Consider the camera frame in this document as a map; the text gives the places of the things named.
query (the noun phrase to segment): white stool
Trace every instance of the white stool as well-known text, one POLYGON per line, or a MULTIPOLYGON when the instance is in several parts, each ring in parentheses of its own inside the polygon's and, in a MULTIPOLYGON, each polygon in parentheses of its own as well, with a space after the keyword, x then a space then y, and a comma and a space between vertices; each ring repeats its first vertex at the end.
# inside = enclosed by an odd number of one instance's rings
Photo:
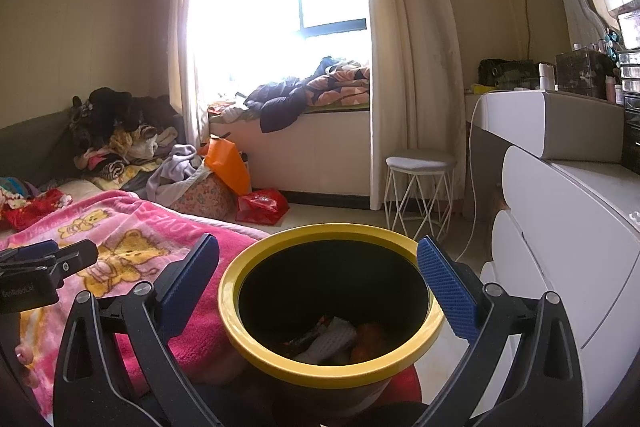
POLYGON ((453 207, 452 181, 453 169, 456 166, 456 159, 450 154, 443 152, 413 149, 398 152, 396 155, 387 158, 386 165, 388 167, 385 188, 386 227, 389 230, 395 230, 396 223, 399 219, 402 224, 402 229, 404 230, 404 235, 409 235, 406 231, 404 221, 409 219, 421 219, 422 222, 414 235, 414 239, 418 237, 420 230, 426 222, 429 223, 431 236, 437 240, 443 239, 445 235, 447 235, 447 232, 449 232, 449 224, 451 222, 451 211, 453 207), (396 172, 407 174, 409 176, 409 183, 402 200, 400 200, 398 194, 396 172), (429 176, 431 184, 433 184, 433 198, 431 198, 430 202, 427 202, 425 199, 422 183, 420 182, 420 178, 425 176, 429 176), (391 205, 387 201, 392 181, 396 197, 396 216, 393 224, 390 222, 391 205), (444 209, 440 208, 440 199, 438 198, 441 189, 444 190, 447 197, 446 207, 444 209), (414 195, 415 200, 418 203, 420 216, 404 217, 402 214, 404 213, 411 194, 414 195), (431 213, 433 212, 436 202, 438 217, 437 219, 434 219, 431 217, 431 213), (434 226, 439 229, 437 234, 435 233, 434 226))

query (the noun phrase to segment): window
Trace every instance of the window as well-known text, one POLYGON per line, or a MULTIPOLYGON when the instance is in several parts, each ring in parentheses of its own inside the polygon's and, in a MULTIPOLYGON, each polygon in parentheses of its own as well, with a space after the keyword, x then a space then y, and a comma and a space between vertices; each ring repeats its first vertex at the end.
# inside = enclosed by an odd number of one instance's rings
POLYGON ((196 6, 196 63, 213 99, 305 78, 327 55, 370 58, 369 0, 199 0, 196 6))

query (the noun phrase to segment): red cloth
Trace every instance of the red cloth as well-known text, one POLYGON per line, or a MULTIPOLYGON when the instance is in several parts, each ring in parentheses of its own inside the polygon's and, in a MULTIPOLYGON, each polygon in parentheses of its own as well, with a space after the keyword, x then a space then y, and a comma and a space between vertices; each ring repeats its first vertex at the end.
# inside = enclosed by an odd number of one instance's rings
POLYGON ((95 156, 91 156, 91 158, 87 160, 86 168, 88 168, 90 171, 94 170, 95 166, 98 165, 98 163, 103 161, 105 158, 107 158, 106 154, 97 154, 95 156))
POLYGON ((8 204, 2 210, 3 217, 11 223, 11 227, 18 232, 28 229, 44 216, 48 216, 58 209, 58 203, 64 193, 57 188, 47 190, 33 200, 29 200, 25 206, 10 208, 8 204))
MULTIPOLYGON (((418 380, 418 373, 416 373, 415 367, 410 365, 391 379, 372 407, 390 403, 421 401, 422 388, 420 387, 420 380, 418 380)), ((285 404, 284 402, 274 405, 273 416, 278 427, 318 427, 318 425, 338 427, 349 420, 345 418, 326 423, 326 420, 311 418, 299 410, 292 409, 290 404, 285 404)))

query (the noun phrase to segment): window frame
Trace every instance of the window frame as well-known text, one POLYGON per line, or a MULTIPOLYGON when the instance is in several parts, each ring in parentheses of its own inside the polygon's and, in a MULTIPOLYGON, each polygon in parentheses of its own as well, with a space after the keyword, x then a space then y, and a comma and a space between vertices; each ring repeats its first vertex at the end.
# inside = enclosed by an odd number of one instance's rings
POLYGON ((300 18, 300 29, 297 33, 303 38, 321 37, 336 33, 346 33, 367 29, 367 19, 352 19, 340 22, 331 22, 316 26, 305 26, 302 0, 298 0, 298 17, 300 18))

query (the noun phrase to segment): bucket rim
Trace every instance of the bucket rim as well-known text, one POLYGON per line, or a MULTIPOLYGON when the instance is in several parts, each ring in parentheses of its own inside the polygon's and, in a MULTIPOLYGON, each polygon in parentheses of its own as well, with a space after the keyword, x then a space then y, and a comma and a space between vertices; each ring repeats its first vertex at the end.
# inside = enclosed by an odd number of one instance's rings
POLYGON ((306 225, 265 237, 238 254, 220 280, 218 309, 231 344, 248 362, 268 375, 303 387, 350 389, 391 378, 417 362, 438 338, 444 313, 428 288, 428 313, 418 331, 402 346, 369 362, 311 365, 270 351, 248 333, 240 320, 238 299, 244 280, 252 269, 275 253, 305 243, 332 239, 363 241, 385 247, 402 255, 417 269, 418 244, 399 233, 351 223, 306 225))

